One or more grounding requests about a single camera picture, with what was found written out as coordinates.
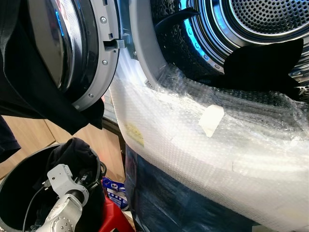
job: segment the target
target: black bucket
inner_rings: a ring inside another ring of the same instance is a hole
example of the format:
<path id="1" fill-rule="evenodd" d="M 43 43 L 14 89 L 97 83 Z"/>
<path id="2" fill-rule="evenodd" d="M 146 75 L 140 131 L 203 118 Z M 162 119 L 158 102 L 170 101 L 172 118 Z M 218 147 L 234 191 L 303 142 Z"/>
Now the black bucket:
<path id="1" fill-rule="evenodd" d="M 6 176 L 0 185 L 0 231 L 5 232 L 21 232 L 23 222 L 28 208 L 29 202 L 36 190 L 33 186 L 43 175 L 46 168 L 46 163 L 51 152 L 60 146 L 60 144 L 46 147 L 31 156 L 21 161 L 11 172 Z M 98 173 L 100 178 L 101 168 L 98 159 Z M 34 225 L 37 218 L 37 210 L 45 198 L 38 195 L 30 208 L 26 228 Z M 75 231 L 98 231 L 103 218 L 103 205 L 105 202 L 102 185 L 99 184 L 91 195 L 88 203 L 83 208 L 83 214 L 79 220 Z"/>

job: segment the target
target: screw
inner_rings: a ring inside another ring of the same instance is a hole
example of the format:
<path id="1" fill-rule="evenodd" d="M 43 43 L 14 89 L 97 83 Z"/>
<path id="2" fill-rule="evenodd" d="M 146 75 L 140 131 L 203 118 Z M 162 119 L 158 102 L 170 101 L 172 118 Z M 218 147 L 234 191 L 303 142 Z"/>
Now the screw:
<path id="1" fill-rule="evenodd" d="M 100 22 L 101 22 L 101 23 L 107 23 L 107 19 L 106 19 L 105 17 L 101 17 L 101 18 L 100 18 Z"/>

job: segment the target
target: washing machine door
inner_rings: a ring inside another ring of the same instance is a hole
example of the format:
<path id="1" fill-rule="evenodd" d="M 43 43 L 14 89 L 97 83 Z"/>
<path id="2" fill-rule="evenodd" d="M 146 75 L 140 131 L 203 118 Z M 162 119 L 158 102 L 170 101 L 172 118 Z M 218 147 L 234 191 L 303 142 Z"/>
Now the washing machine door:
<path id="1" fill-rule="evenodd" d="M 32 39 L 55 85 L 82 111 L 108 89 L 118 62 L 116 0 L 28 0 Z"/>

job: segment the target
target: wire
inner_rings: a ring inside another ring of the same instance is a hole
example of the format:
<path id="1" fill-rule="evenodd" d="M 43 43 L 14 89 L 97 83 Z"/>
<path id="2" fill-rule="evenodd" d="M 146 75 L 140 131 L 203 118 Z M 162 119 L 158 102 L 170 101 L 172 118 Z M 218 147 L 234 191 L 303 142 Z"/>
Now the wire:
<path id="1" fill-rule="evenodd" d="M 28 216 L 28 213 L 29 213 L 29 209 L 30 209 L 30 207 L 31 207 L 31 205 L 32 205 L 32 202 L 33 202 L 34 198 L 35 198 L 44 188 L 45 188 L 44 186 L 41 187 L 41 188 L 33 195 L 32 199 L 31 199 L 31 201 L 30 201 L 30 203 L 29 203 L 29 205 L 28 205 L 28 209 L 27 209 L 27 211 L 26 211 L 26 215 L 25 215 L 25 219 L 24 219 L 24 224 L 23 224 L 23 232 L 26 231 L 26 229 L 25 229 L 25 227 L 26 227 L 26 220 L 27 220 L 27 216 Z"/>

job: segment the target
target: blue light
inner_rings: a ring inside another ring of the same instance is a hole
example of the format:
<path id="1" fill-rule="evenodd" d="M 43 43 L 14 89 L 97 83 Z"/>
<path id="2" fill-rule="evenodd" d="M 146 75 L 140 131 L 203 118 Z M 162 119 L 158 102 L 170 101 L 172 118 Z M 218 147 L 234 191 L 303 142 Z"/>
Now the blue light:
<path id="1" fill-rule="evenodd" d="M 186 2 L 187 2 L 186 0 L 181 0 L 182 10 L 186 8 Z M 184 21 L 184 25 L 185 25 L 186 32 L 187 32 L 195 50 L 198 51 L 198 53 L 200 53 L 200 55 L 203 57 L 205 55 L 205 52 L 203 51 L 203 49 L 201 48 L 201 46 L 197 42 L 197 39 L 194 36 L 194 33 L 193 33 L 193 30 L 192 30 L 191 24 L 189 22 L 189 19 L 186 19 Z"/>
<path id="2" fill-rule="evenodd" d="M 64 36 L 58 11 L 56 11 L 56 17 L 57 17 L 58 24 L 59 24 L 59 27 L 60 27 L 61 35 Z"/>

